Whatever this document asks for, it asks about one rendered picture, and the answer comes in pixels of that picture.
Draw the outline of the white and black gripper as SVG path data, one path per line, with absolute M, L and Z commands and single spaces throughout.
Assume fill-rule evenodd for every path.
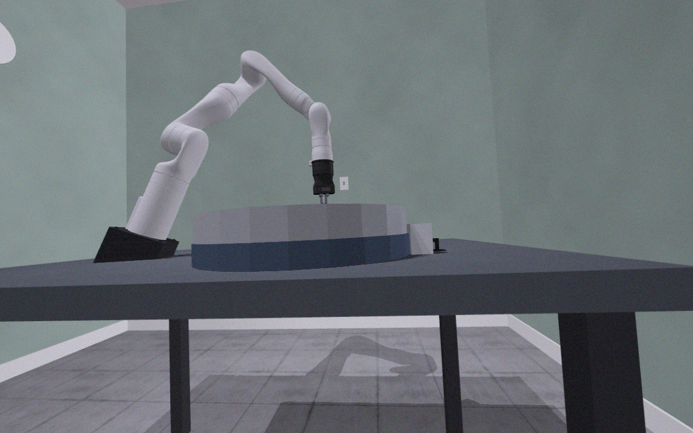
M 310 160 L 309 166 L 312 167 L 315 180 L 313 194 L 319 195 L 320 204 L 324 204 L 322 202 L 323 195 L 325 195 L 325 204 L 327 204 L 329 194 L 335 194 L 333 163 L 331 146 L 314 146 L 312 148 L 312 160 Z

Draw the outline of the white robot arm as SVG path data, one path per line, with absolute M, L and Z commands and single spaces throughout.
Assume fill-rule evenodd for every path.
M 215 86 L 203 100 L 163 131 L 162 148 L 177 157 L 156 165 L 145 194 L 138 198 L 133 209 L 127 230 L 147 238 L 167 238 L 189 183 L 208 150 L 208 135 L 202 129 L 228 120 L 266 79 L 288 106 L 310 121 L 312 148 L 331 146 L 329 109 L 322 102 L 312 101 L 262 54 L 245 51 L 241 55 L 241 76 L 235 84 Z

